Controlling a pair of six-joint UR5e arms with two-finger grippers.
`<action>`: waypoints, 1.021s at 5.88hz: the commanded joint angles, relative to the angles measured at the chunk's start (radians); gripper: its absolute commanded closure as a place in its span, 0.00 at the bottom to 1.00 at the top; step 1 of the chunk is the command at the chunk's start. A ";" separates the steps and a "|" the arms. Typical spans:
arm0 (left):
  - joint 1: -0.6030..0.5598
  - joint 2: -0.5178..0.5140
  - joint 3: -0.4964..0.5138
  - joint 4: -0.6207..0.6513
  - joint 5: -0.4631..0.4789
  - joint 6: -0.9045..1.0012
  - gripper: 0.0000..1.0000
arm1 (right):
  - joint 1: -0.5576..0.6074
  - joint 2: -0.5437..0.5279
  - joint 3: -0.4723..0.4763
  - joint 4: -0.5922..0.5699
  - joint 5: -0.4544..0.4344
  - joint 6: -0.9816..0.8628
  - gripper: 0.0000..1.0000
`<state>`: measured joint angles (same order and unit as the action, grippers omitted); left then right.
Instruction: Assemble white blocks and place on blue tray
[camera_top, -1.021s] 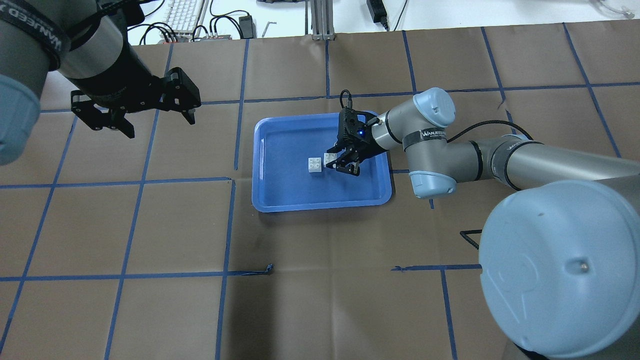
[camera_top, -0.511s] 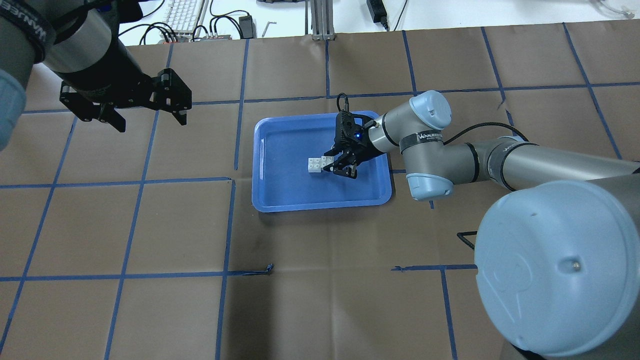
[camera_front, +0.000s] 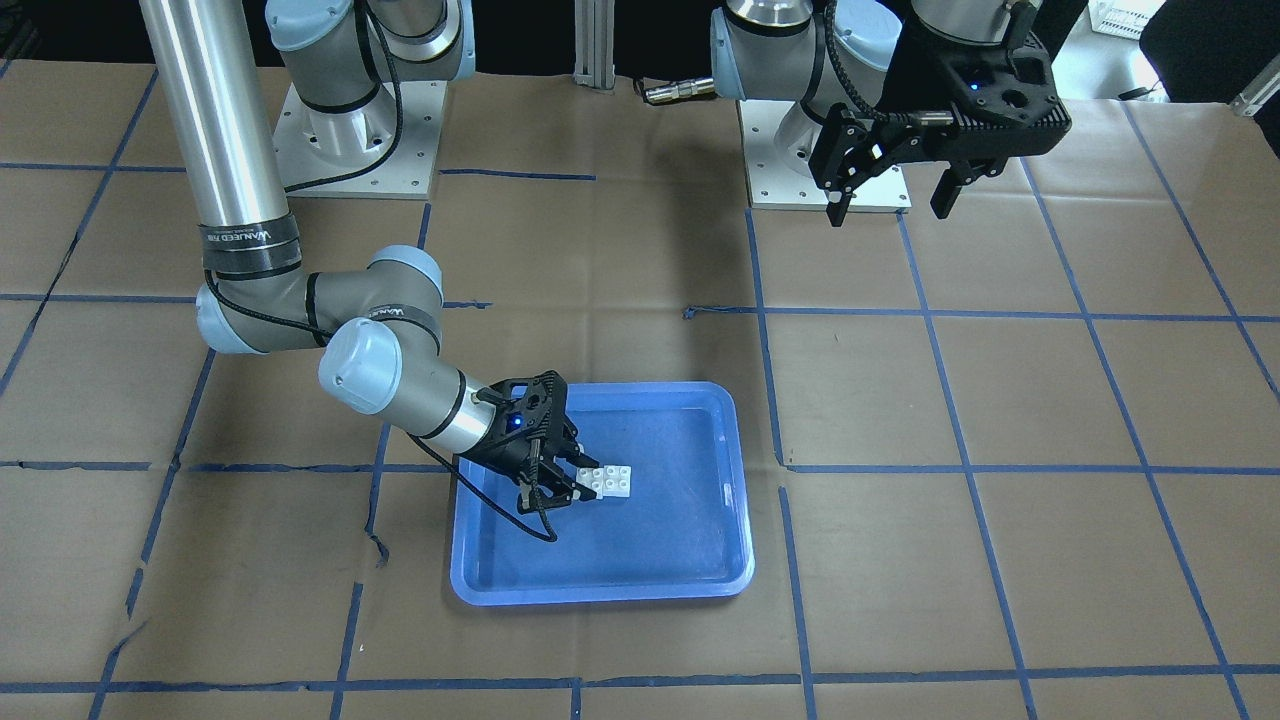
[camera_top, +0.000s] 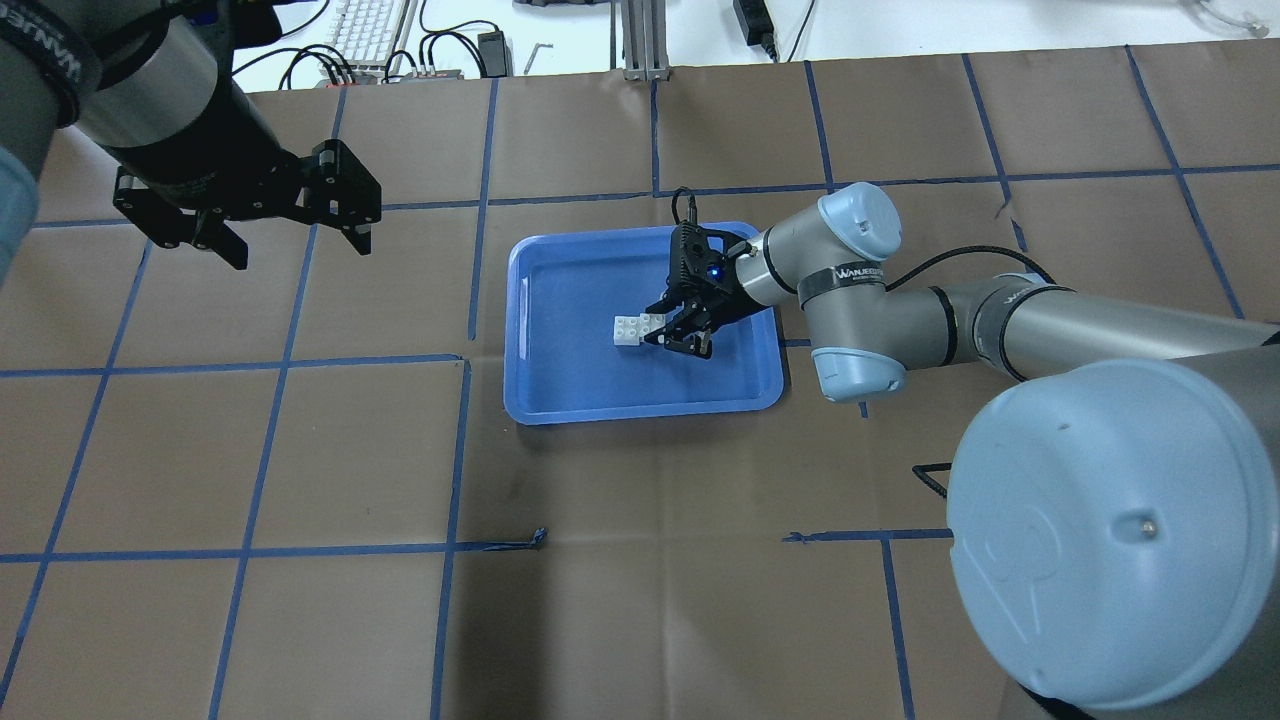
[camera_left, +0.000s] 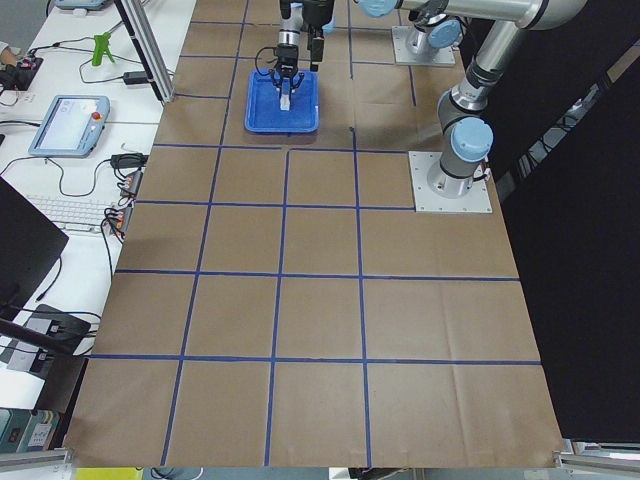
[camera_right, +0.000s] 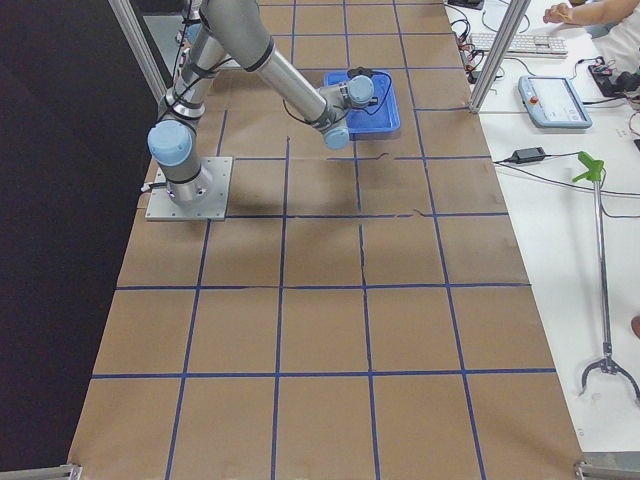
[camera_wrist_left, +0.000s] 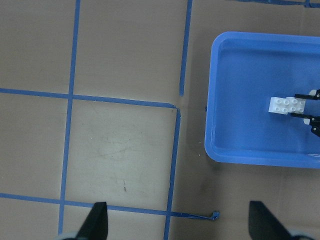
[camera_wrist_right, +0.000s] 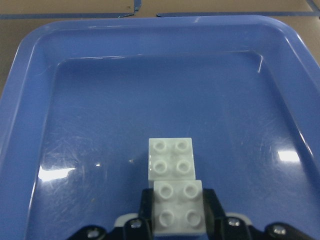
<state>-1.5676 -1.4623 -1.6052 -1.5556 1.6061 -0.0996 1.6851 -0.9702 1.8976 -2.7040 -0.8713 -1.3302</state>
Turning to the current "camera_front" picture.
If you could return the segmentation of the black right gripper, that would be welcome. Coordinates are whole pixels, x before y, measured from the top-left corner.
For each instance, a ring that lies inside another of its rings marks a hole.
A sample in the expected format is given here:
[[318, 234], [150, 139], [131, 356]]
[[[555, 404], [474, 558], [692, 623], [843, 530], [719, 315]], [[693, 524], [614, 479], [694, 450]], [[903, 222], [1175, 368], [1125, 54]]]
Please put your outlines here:
[[568, 393], [558, 372], [463, 392], [466, 400], [477, 400], [494, 414], [479, 442], [461, 456], [520, 482], [518, 511], [562, 509], [591, 498], [591, 487], [577, 483], [557, 464], [563, 459], [575, 469], [602, 466], [577, 442], [579, 429], [567, 414]]

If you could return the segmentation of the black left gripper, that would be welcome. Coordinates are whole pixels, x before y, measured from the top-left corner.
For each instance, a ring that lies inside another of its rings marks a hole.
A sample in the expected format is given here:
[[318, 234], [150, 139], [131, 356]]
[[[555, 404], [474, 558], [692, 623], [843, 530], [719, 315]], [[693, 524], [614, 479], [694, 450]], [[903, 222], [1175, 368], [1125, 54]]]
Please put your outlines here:
[[931, 196], [934, 217], [946, 220], [964, 188], [998, 177], [1014, 158], [1047, 154], [1073, 126], [1050, 51], [1029, 28], [997, 29], [982, 41], [902, 29], [878, 100], [854, 78], [854, 54], [836, 29], [819, 47], [836, 90], [817, 104], [808, 172], [817, 188], [835, 192], [826, 206], [833, 228], [868, 181], [923, 161], [947, 164]]

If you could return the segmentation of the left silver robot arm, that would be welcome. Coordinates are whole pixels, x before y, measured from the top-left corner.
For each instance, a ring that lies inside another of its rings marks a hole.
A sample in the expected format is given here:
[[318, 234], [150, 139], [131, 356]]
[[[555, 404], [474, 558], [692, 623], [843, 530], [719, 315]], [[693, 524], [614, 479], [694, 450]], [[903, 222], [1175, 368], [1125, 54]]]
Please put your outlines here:
[[571, 181], [545, 201], [541, 236], [594, 242], [568, 270], [573, 300], [532, 291], [518, 309], [570, 313], [585, 352], [576, 380], [724, 380], [748, 392], [748, 460], [791, 468], [896, 462], [943, 466], [964, 502], [968, 478], [936, 369], [934, 327], [915, 268], [886, 213], [833, 227], [810, 161], [876, 141], [879, 152], [942, 160], [960, 124], [887, 129], [884, 115], [955, 111], [941, 61], [974, 61], [968, 91], [1010, 77], [1004, 47], [955, 44], [906, 9], [841, 1], [800, 26], [769, 28], [730, 10], [709, 19], [723, 99], [655, 109], [518, 77], [512, 120], [532, 150], [584, 141], [596, 187]]

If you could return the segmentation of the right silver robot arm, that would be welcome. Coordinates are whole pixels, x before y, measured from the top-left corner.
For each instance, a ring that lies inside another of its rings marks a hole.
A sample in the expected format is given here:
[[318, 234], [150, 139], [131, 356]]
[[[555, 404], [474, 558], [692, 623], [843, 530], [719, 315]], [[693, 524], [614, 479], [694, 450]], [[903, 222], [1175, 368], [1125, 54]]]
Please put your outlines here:
[[475, 67], [466, 1], [269, 1], [271, 45], [302, 104], [308, 164], [282, 170], [239, 1], [143, 1], [201, 245], [196, 323], [219, 354], [319, 348], [319, 384], [439, 454], [517, 486], [572, 495], [596, 461], [579, 443], [554, 372], [486, 384], [442, 356], [439, 264], [393, 243], [351, 272], [308, 272], [292, 193], [362, 181], [410, 155], [402, 82], [462, 79]]

